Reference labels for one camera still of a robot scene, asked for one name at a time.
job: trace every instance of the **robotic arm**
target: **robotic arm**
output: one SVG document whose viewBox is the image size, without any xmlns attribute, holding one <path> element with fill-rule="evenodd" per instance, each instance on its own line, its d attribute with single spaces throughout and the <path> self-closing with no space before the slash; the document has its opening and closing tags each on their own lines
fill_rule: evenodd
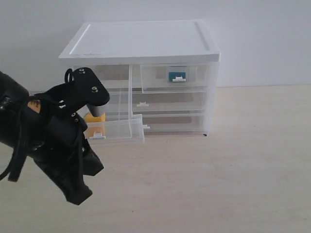
<svg viewBox="0 0 311 233">
<path fill-rule="evenodd" d="M 61 189 L 66 200 L 79 205 L 92 195 L 83 175 L 95 176 L 104 167 L 83 132 L 76 113 L 87 105 L 93 116 L 110 96 L 90 68 L 67 70 L 65 83 L 45 93 L 28 91 L 0 72 L 0 142 L 14 148 L 0 175 L 17 182 L 27 156 Z"/>
</svg>

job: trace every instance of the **white lid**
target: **white lid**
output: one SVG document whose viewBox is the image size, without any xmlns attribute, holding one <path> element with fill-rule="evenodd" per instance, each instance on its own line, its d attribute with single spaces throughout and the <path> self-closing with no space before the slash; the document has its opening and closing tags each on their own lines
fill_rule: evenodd
<svg viewBox="0 0 311 233">
<path fill-rule="evenodd" d="M 85 23 L 59 56 L 68 66 L 206 63 L 220 53 L 202 20 Z"/>
</svg>

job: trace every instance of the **plastic drawer organizer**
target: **plastic drawer organizer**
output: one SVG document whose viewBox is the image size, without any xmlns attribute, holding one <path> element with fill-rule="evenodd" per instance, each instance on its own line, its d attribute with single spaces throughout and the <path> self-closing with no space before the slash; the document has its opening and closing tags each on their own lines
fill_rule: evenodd
<svg viewBox="0 0 311 233">
<path fill-rule="evenodd" d="M 104 120 L 88 123 L 93 144 L 209 132 L 220 52 L 201 20 L 85 23 L 59 59 L 92 68 L 110 93 Z"/>
</svg>

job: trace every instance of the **white wall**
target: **white wall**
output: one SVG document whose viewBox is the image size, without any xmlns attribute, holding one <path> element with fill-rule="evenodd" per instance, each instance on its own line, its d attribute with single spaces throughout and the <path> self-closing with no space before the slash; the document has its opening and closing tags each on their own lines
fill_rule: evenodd
<svg viewBox="0 0 311 233">
<path fill-rule="evenodd" d="M 0 70 L 45 90 L 63 81 L 57 57 L 85 21 L 205 18 L 219 86 L 311 83 L 310 12 L 308 0 L 3 0 Z"/>
</svg>

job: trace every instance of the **yellow object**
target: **yellow object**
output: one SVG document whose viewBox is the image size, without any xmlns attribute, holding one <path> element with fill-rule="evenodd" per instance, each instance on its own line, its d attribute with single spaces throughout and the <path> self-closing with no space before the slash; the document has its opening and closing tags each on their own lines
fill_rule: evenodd
<svg viewBox="0 0 311 233">
<path fill-rule="evenodd" d="M 84 117 L 86 123 L 98 123 L 106 121 L 106 113 L 102 114 L 99 117 L 93 117 L 91 113 L 86 114 Z M 86 130 L 86 137 L 88 139 L 95 138 L 105 138 L 105 127 L 104 125 L 98 124 L 98 126 L 88 125 L 88 129 Z"/>
</svg>

